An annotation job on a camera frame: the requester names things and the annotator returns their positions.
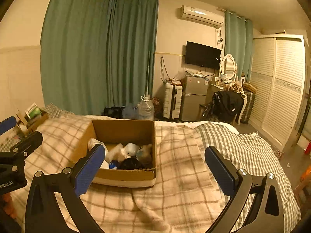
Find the white sock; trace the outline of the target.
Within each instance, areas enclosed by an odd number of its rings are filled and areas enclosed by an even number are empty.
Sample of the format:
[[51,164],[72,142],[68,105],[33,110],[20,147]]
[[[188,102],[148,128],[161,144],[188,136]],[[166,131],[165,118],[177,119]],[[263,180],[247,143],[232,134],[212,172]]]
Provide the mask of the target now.
[[105,160],[105,157],[108,153],[108,149],[105,144],[95,138],[89,139],[87,142],[88,150],[91,151],[94,147],[96,148],[93,159],[97,159],[101,162],[101,169],[109,169],[109,163]]

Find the black sock bundle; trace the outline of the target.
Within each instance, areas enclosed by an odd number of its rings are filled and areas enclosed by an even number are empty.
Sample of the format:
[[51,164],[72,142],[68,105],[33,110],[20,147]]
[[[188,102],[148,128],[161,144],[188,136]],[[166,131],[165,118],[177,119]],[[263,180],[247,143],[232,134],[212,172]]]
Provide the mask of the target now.
[[117,169],[119,170],[144,169],[144,165],[137,158],[130,157],[118,163]]

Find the light blue earbud case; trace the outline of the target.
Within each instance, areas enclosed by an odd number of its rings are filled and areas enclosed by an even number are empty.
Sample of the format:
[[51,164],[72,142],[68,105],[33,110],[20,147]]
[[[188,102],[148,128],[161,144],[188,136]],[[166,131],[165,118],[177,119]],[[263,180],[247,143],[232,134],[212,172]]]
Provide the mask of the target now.
[[134,157],[137,151],[140,149],[140,147],[136,144],[128,143],[124,149],[127,155],[129,155],[130,157]]

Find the white lace cloth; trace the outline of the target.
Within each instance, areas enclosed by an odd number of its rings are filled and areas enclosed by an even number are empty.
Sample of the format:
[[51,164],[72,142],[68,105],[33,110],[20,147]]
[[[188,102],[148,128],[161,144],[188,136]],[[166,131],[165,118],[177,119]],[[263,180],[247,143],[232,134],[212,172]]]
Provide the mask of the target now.
[[120,163],[129,157],[130,156],[125,152],[124,146],[122,144],[117,144],[106,154],[105,161],[111,163],[115,160]]

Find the white plush toy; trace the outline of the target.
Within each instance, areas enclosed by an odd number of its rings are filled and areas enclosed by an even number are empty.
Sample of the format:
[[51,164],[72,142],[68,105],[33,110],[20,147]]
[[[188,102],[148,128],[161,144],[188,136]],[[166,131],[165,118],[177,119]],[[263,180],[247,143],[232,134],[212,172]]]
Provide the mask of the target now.
[[136,152],[137,160],[145,167],[152,167],[152,144],[141,146]]

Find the bedside box with books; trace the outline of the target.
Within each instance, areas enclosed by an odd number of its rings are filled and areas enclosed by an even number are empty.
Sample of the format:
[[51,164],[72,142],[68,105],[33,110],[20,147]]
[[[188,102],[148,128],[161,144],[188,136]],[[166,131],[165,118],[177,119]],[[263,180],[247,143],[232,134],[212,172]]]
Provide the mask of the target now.
[[39,108],[36,103],[33,103],[23,113],[17,110],[16,116],[17,126],[24,136],[36,131],[38,126],[49,118],[48,113]]

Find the checked pillow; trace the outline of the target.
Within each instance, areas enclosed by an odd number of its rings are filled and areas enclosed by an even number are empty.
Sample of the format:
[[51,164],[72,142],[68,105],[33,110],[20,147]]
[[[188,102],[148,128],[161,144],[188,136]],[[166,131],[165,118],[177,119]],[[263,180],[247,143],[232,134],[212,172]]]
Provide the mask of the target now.
[[63,110],[58,106],[54,105],[53,103],[46,105],[45,107],[42,108],[42,110],[48,114],[49,119],[57,119],[61,117],[69,117],[74,115],[74,113]]

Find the black bag on floor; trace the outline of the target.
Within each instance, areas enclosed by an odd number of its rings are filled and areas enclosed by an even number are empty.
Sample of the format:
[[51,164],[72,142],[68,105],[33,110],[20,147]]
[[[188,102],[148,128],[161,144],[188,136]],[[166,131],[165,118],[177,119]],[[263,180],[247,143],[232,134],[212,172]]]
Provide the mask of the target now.
[[106,107],[102,112],[101,116],[107,116],[107,117],[112,117],[112,118],[118,118],[122,119],[123,118],[123,111],[125,107]]

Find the brown cardboard box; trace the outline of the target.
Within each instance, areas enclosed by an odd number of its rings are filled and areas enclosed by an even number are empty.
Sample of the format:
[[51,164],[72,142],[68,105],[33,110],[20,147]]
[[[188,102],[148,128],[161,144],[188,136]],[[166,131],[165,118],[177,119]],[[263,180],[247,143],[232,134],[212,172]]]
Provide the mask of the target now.
[[152,187],[156,182],[156,129],[152,120],[91,120],[71,154],[76,163],[94,145],[105,158],[94,183],[127,188]]

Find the green curtain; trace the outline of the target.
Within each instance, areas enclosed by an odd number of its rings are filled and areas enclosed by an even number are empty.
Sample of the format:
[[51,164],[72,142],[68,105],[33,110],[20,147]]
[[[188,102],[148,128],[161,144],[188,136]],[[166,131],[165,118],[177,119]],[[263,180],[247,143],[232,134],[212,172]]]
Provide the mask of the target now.
[[225,12],[225,55],[231,54],[237,63],[237,76],[250,80],[253,56],[253,23],[236,13]]
[[50,0],[41,34],[45,104],[78,115],[151,93],[159,0]]

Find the white louvered wardrobe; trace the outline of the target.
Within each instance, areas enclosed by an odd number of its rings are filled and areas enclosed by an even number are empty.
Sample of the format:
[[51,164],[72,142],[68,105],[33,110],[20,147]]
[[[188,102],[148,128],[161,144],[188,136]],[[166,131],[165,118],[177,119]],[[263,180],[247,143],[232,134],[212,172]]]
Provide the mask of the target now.
[[306,42],[301,35],[262,35],[253,40],[250,83],[256,97],[249,122],[283,150],[298,122],[306,87]]

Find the white suitcase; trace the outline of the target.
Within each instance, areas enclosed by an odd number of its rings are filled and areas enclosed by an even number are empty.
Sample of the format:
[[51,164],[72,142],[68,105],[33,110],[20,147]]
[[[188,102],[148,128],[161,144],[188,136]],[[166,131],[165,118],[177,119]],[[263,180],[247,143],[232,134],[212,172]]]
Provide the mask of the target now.
[[165,83],[163,118],[178,119],[182,102],[181,82]]

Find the white oval vanity mirror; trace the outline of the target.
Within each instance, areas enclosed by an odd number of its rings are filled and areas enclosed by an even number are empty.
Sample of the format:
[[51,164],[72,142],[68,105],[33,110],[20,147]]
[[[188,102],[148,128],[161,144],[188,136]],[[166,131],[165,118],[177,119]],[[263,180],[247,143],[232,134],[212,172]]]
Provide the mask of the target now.
[[224,56],[220,63],[219,78],[234,81],[237,75],[237,63],[231,54]]

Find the green curtain right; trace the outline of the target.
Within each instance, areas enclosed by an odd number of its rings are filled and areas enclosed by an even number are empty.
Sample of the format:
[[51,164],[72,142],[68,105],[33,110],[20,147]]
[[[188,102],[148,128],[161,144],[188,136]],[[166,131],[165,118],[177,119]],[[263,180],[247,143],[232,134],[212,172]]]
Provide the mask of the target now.
[[237,76],[250,80],[253,56],[253,23],[236,13],[225,12],[225,55],[231,54],[237,63]]

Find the black wall television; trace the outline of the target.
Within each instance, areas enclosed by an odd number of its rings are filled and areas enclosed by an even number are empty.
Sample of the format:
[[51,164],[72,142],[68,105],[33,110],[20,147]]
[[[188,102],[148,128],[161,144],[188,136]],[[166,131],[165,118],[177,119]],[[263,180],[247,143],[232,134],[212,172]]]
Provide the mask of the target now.
[[190,65],[218,70],[220,68],[221,50],[187,41],[184,62]]

